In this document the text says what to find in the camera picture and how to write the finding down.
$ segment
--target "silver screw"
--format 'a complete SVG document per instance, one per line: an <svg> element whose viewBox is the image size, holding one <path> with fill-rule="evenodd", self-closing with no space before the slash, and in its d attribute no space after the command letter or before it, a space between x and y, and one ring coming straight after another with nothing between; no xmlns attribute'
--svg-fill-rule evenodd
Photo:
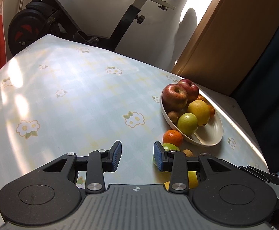
<svg viewBox="0 0 279 230"><path fill-rule="evenodd" d="M100 183L96 183L96 182L93 182L93 183L90 183L87 188L89 190L92 190L92 191L97 191L97 190L100 190L102 189L102 185Z"/></svg>
<svg viewBox="0 0 279 230"><path fill-rule="evenodd" d="M174 183L172 186L171 186L174 190L185 190L186 189L186 185L184 183Z"/></svg>

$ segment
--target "red apple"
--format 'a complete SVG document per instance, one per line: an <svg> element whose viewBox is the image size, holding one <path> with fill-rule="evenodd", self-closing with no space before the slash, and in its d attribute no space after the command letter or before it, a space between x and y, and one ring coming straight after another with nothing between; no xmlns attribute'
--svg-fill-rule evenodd
<svg viewBox="0 0 279 230"><path fill-rule="evenodd" d="M180 111L187 103L187 92L182 86L169 84L163 89L162 103L165 111Z"/></svg>
<svg viewBox="0 0 279 230"><path fill-rule="evenodd" d="M182 86L188 95L188 103L192 103L198 98L199 95L199 88L196 86L193 82L191 82L189 79L182 79L180 80L177 85Z"/></svg>

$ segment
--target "green fruit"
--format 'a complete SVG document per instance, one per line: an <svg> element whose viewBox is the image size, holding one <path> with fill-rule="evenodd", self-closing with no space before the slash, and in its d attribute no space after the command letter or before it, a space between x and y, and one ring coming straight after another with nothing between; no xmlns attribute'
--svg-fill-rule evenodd
<svg viewBox="0 0 279 230"><path fill-rule="evenodd" d="M166 151L169 151L169 150L180 151L179 148L173 144L162 144L162 146L163 146L164 150L166 150ZM152 156L152 161L153 161L154 165L157 166L157 163L155 162L155 159L154 159L154 155Z"/></svg>
<svg viewBox="0 0 279 230"><path fill-rule="evenodd" d="M206 102L202 100L195 100L187 107L187 112L196 116L199 126L205 126L210 119L211 110Z"/></svg>
<svg viewBox="0 0 279 230"><path fill-rule="evenodd" d="M177 127L183 134L190 136L198 129L198 120L194 114L184 113L179 118Z"/></svg>

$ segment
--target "green apple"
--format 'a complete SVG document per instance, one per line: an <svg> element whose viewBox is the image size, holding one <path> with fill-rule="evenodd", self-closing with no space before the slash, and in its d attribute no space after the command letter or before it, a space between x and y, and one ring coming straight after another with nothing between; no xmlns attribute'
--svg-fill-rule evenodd
<svg viewBox="0 0 279 230"><path fill-rule="evenodd" d="M179 118L177 127L183 134L190 136L198 129L198 120L194 114L184 113Z"/></svg>
<svg viewBox="0 0 279 230"><path fill-rule="evenodd" d="M163 148L164 150L166 151L169 151L169 150L177 150L177 151L180 151L179 148L176 146L176 145L173 145L173 144L162 144L163 145ZM156 162L155 162L155 159L154 159L154 155L152 157L152 161L154 163L154 165L157 166Z"/></svg>

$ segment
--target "wooden panel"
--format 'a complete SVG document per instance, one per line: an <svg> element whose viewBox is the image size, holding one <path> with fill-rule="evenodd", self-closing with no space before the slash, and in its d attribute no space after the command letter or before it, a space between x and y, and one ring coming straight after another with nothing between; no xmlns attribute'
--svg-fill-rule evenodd
<svg viewBox="0 0 279 230"><path fill-rule="evenodd" d="M279 26L279 0L212 0L172 73L230 95Z"/></svg>

